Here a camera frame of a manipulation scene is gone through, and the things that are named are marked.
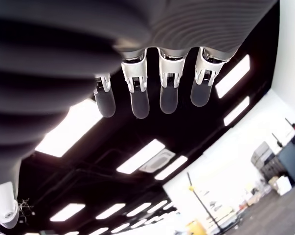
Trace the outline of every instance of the ceiling vent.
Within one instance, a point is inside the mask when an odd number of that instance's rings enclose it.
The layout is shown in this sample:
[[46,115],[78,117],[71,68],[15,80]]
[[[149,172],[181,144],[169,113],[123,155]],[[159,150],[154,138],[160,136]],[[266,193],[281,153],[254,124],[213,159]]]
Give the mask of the ceiling vent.
[[167,165],[170,159],[172,159],[174,156],[175,153],[164,148],[156,156],[144,164],[139,170],[147,173],[153,173]]

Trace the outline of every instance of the concrete floor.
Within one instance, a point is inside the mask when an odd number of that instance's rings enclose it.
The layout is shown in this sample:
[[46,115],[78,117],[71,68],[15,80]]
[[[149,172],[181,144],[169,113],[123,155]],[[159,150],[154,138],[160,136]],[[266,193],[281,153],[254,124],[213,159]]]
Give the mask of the concrete floor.
[[295,186],[283,196],[270,192],[246,210],[237,230],[225,235],[295,235]]

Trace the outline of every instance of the ceiling light panel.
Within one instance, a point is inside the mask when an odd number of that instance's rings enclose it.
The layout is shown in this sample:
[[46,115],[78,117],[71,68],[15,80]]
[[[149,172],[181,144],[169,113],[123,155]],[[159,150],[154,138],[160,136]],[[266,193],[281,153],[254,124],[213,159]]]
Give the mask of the ceiling light panel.
[[163,180],[176,169],[178,169],[181,165],[183,165],[187,161],[187,157],[180,156],[173,163],[171,163],[167,168],[161,171],[158,175],[155,176],[156,180]]
[[160,221],[160,220],[166,218],[167,216],[168,216],[168,213],[162,214],[162,215],[157,219],[157,221]]
[[99,214],[96,219],[106,219],[112,214],[116,213],[118,210],[122,209],[125,207],[126,204],[124,203],[119,203],[119,204],[114,204],[112,207],[109,209],[105,210],[103,213]]
[[72,106],[65,119],[45,136],[35,150],[62,157],[102,117],[97,104],[86,99]]
[[70,232],[70,233],[67,233],[65,235],[78,235],[78,234],[79,234],[79,232]]
[[161,208],[162,206],[167,204],[167,200],[161,201],[159,202],[157,205],[155,205],[154,207],[150,208],[147,213],[153,213],[155,211],[157,211],[159,208]]
[[108,230],[108,228],[100,228],[89,235],[100,235],[100,234],[106,232],[107,230]]
[[138,151],[129,160],[123,163],[117,168],[118,172],[124,174],[131,174],[135,170],[139,169],[144,163],[151,160],[155,155],[157,155],[161,150],[165,148],[165,145],[160,143],[158,140],[151,141],[148,145]]
[[129,212],[127,214],[127,217],[131,217],[131,216],[135,216],[138,213],[140,213],[141,211],[145,210],[146,208],[148,208],[152,203],[150,202],[146,202],[143,203],[142,205],[140,205],[139,207],[137,207],[136,209],[134,209],[133,211]]
[[163,210],[167,210],[169,208],[171,208],[173,206],[173,202],[170,202],[167,206],[165,206],[164,208],[162,208]]
[[141,226],[141,225],[144,224],[146,221],[147,221],[147,219],[140,220],[140,221],[137,222],[136,224],[132,225],[132,226],[131,226],[131,229],[135,229],[135,228]]
[[158,217],[159,217],[159,216],[155,216],[155,217],[151,218],[150,220],[147,220],[147,221],[145,222],[145,225],[149,225],[149,224],[153,223],[154,221],[156,221],[156,219],[158,219]]
[[230,89],[250,70],[250,56],[246,55],[217,85],[219,98],[222,98]]
[[233,120],[235,120],[241,112],[243,112],[248,105],[250,104],[250,97],[247,96],[238,106],[236,106],[231,113],[229,113],[225,118],[224,118],[224,123],[225,126],[228,126]]
[[75,204],[70,203],[57,214],[55,214],[49,220],[52,222],[63,222],[72,217],[73,215],[77,214],[80,210],[85,207],[85,204]]
[[121,230],[124,230],[125,228],[129,227],[129,225],[130,225],[129,223],[123,224],[123,225],[119,226],[118,228],[115,228],[114,230],[112,230],[112,233],[116,234],[116,233],[120,232]]

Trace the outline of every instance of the metal pole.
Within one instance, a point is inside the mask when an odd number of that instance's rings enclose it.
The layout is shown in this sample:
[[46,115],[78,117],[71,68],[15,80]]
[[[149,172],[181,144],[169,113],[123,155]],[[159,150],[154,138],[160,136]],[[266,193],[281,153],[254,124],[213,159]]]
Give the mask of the metal pole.
[[[192,181],[191,181],[191,177],[190,174],[187,173],[187,177],[188,180],[190,182],[190,185],[192,186]],[[196,194],[196,192],[193,190],[193,193],[195,194],[196,198],[199,200],[199,202],[201,203],[201,205],[204,207],[205,211],[209,214],[209,216],[212,218],[212,220],[214,221],[214,223],[217,225],[218,229],[220,230],[220,233],[223,232],[223,229],[219,226],[219,224],[217,223],[217,221],[215,220],[215,218],[212,216],[212,214],[209,212],[209,210],[207,209],[207,207],[204,205],[204,203],[201,201],[201,199],[199,198],[199,196]]]

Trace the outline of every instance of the yellow object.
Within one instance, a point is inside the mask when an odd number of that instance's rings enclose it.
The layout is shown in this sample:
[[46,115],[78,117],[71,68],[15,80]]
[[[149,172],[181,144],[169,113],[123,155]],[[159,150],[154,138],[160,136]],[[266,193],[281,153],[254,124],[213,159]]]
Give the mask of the yellow object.
[[195,190],[195,188],[193,186],[190,186],[188,189],[191,190],[192,192],[194,192],[194,190]]
[[207,235],[206,230],[197,220],[189,223],[186,227],[189,235]]

